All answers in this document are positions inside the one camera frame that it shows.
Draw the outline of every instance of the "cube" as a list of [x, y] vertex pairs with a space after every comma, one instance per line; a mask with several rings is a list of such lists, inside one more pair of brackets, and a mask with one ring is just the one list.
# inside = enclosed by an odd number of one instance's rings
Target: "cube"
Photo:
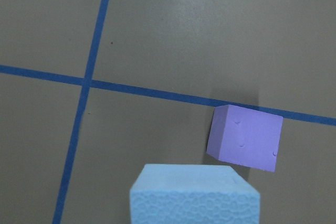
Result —
[[215, 108], [206, 152], [219, 161], [275, 171], [283, 117], [234, 105]]
[[257, 224], [260, 194], [229, 166], [147, 164], [130, 208], [132, 224]]

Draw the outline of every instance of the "purple block's side face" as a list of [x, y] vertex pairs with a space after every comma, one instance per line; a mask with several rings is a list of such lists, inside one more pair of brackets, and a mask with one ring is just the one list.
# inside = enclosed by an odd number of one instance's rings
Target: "purple block's side face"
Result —
[[222, 149], [225, 120], [227, 117], [228, 106], [216, 107], [212, 119], [212, 125], [207, 145], [207, 154], [219, 159]]
[[219, 160], [275, 171], [283, 117], [228, 105]]

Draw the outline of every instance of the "purple box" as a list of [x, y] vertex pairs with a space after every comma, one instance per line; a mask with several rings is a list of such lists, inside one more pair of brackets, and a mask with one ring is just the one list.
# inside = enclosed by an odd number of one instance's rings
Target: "purple box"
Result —
[[216, 107], [206, 152], [223, 162], [274, 172], [282, 121], [234, 105]]

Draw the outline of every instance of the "dent on purple block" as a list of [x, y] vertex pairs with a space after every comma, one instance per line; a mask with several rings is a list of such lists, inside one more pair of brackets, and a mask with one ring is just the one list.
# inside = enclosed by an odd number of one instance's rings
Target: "dent on purple block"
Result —
[[275, 171], [283, 117], [234, 105], [215, 108], [207, 153], [233, 164]]

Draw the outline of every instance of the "dark blue stripe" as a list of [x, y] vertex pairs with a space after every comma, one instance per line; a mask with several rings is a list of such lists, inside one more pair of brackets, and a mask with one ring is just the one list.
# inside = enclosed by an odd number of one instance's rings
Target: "dark blue stripe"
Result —
[[47, 73], [42, 71], [16, 68], [5, 65], [0, 65], [0, 73], [13, 74], [15, 76], [24, 76], [30, 78], [36, 78], [41, 80], [56, 81], [67, 84], [82, 85], [83, 78], [73, 77], [73, 76], [64, 76], [62, 74], [56, 73]]
[[335, 118], [328, 118], [325, 116], [310, 115], [310, 114], [304, 114], [304, 113], [298, 113], [298, 112], [292, 112], [292, 111], [286, 111], [286, 110], [278, 110], [278, 109], [248, 105], [248, 104], [243, 104], [243, 103], [204, 98], [204, 97], [196, 97], [196, 96], [187, 95], [187, 94], [178, 94], [178, 93], [167, 92], [167, 91], [139, 88], [139, 87], [134, 87], [134, 86], [129, 86], [129, 85], [97, 81], [97, 80], [92, 80], [91, 87], [96, 88], [96, 89], [105, 89], [105, 90], [117, 91], [117, 92], [122, 92], [122, 93], [138, 94], [138, 95], [143, 95], [145, 97], [161, 98], [161, 99], [167, 99], [167, 100], [172, 100], [172, 101], [194, 103], [194, 104], [213, 106], [213, 107], [231, 104], [231, 105], [236, 105], [240, 107], [245, 107], [248, 109], [264, 111], [264, 112], [275, 114], [275, 115], [281, 115], [284, 118], [288, 118], [288, 119], [336, 126]]
[[97, 58], [97, 53], [98, 53], [98, 48], [99, 48], [99, 43], [100, 43], [100, 38], [101, 38], [102, 30], [103, 30], [103, 24], [104, 24], [106, 12], [107, 12], [108, 3], [109, 3], [109, 0], [101, 0], [100, 2], [99, 13], [98, 13], [97, 21], [96, 21], [96, 27], [94, 29], [95, 31], [93, 33], [89, 59], [88, 59], [88, 63], [87, 63], [86, 71], [85, 71], [85, 77], [83, 80], [82, 89], [80, 92], [77, 113], [76, 113], [76, 117], [75, 117], [75, 121], [73, 125], [74, 127], [72, 128], [72, 134], [71, 134], [70, 144], [68, 148], [68, 154], [67, 154], [63, 176], [61, 180], [61, 185], [59, 188], [58, 198], [56, 202], [56, 209], [55, 209], [54, 218], [52, 221], [53, 224], [60, 224], [62, 214], [63, 214], [64, 204], [65, 204], [65, 200], [67, 196], [67, 191], [68, 191], [70, 178], [71, 178], [71, 172], [74, 166], [75, 154], [76, 154], [76, 149], [78, 145], [80, 124], [81, 124], [82, 117], [83, 117], [86, 104], [88, 101], [90, 84], [92, 80], [93, 71], [95, 69], [96, 58]]

